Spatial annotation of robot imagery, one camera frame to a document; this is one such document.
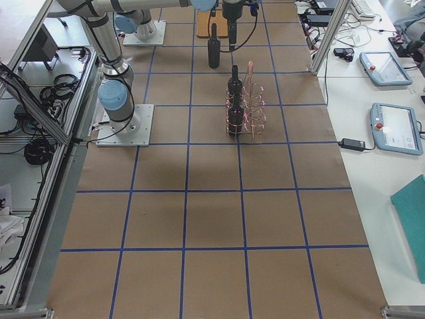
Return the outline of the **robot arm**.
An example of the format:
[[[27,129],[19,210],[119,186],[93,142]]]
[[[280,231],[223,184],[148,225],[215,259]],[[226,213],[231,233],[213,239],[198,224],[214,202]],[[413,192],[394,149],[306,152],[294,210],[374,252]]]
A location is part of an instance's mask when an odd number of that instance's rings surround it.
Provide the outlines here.
[[[122,54],[116,27],[134,33],[140,26],[152,26],[151,9],[189,7],[211,11],[217,1],[60,1],[67,13],[82,20],[90,44],[102,61],[104,79],[98,99],[118,134],[137,128],[131,86],[133,69]]]
[[[150,11],[133,10],[117,13],[114,22],[120,31],[147,41],[157,34],[157,27],[151,20]]]

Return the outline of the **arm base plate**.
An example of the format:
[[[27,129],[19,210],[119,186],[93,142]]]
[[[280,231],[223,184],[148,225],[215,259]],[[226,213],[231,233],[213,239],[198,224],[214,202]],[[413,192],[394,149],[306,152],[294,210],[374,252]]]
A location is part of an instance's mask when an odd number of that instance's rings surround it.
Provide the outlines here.
[[[100,126],[96,145],[100,147],[147,147],[150,142],[154,105],[136,104],[133,116],[125,122],[110,121],[106,111],[102,120],[106,125]]]
[[[137,28],[136,32],[125,35],[123,44],[127,47],[162,46],[166,24],[166,21],[154,20],[142,24]]]

